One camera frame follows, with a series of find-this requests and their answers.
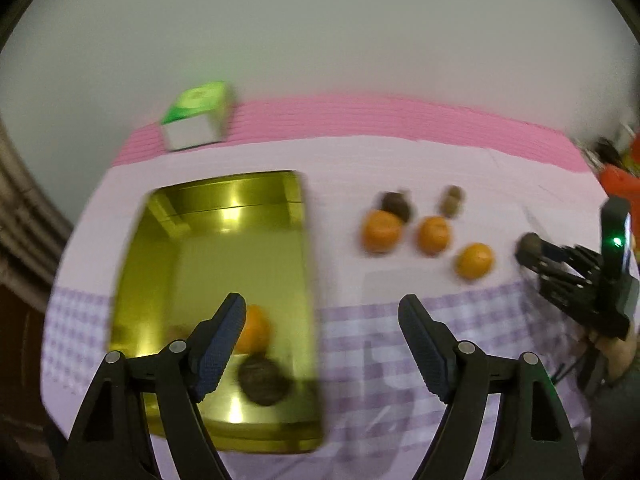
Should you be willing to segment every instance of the metallic yellow tray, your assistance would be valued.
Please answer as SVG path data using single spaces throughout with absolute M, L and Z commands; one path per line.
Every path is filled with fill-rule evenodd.
M 165 187 L 146 202 L 122 267 L 111 349 L 158 352 L 210 318 L 229 292 L 259 304 L 274 329 L 268 355 L 294 380 L 264 408 L 240 391 L 232 356 L 200 414 L 221 450 L 295 453 L 322 441 L 315 316 L 300 179 L 252 173 Z M 148 423 L 162 434 L 155 396 Z

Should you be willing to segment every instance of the table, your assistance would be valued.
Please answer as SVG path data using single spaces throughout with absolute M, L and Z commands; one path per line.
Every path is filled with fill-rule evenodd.
M 549 371 L 571 357 L 575 325 L 533 293 L 513 259 L 530 230 L 557 244 L 599 247 L 605 194 L 559 132 L 464 108 L 400 97 L 318 96 L 239 106 L 224 144 L 167 154 L 151 125 L 132 134 L 89 200 L 66 247 L 46 315 L 42 399 L 63 433 L 110 338 L 118 270 L 151 190 L 249 171 L 305 175 L 320 313 L 326 441 L 297 456 L 224 453 L 233 478 L 411 478 L 444 406 L 424 386 L 399 331 L 399 299 L 415 293 L 457 338 L 487 353 L 536 352 Z M 452 250 L 425 258 L 410 240 L 384 258 L 356 233 L 381 190 L 409 189 L 421 216 L 442 188 L 462 186 Z M 491 245 L 494 272 L 463 283 L 451 261 L 466 243 Z M 572 380 L 558 387 L 581 451 L 589 414 Z M 468 478 L 479 478 L 497 415 L 491 397 Z M 162 438 L 161 473 L 177 478 Z

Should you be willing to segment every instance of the silver screw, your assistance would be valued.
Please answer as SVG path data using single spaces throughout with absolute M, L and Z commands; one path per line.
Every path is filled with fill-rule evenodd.
M 524 362 L 530 365 L 537 365 L 539 361 L 538 356 L 535 355 L 533 352 L 524 352 L 524 354 L 522 355 L 522 358 L 524 359 Z
M 171 350 L 171 352 L 173 352 L 174 354 L 183 352 L 185 348 L 187 348 L 187 343 L 185 343 L 182 339 L 178 339 L 169 345 L 169 350 Z
M 460 343 L 458 343 L 458 350 L 463 354 L 472 354 L 476 351 L 476 345 L 469 341 L 460 341 Z
M 120 352 L 116 352 L 112 350 L 107 355 L 104 356 L 104 360 L 107 361 L 110 365 L 116 362 L 120 358 Z

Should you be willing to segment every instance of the blue gripper pad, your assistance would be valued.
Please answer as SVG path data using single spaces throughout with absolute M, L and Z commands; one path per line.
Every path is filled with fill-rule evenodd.
M 211 319 L 201 321 L 188 339 L 189 366 L 197 376 L 191 388 L 196 402 L 215 391 L 226 363 L 244 327 L 246 305 L 236 292 L 230 293 Z
M 448 404 L 458 382 L 456 338 L 447 325 L 431 319 L 414 294 L 400 301 L 398 323 L 427 388 Z

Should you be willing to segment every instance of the green and white box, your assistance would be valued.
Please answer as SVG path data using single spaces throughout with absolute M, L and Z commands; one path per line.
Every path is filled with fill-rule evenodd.
M 225 81 L 183 92 L 160 123 L 164 145 L 173 152 L 224 140 L 233 105 Z

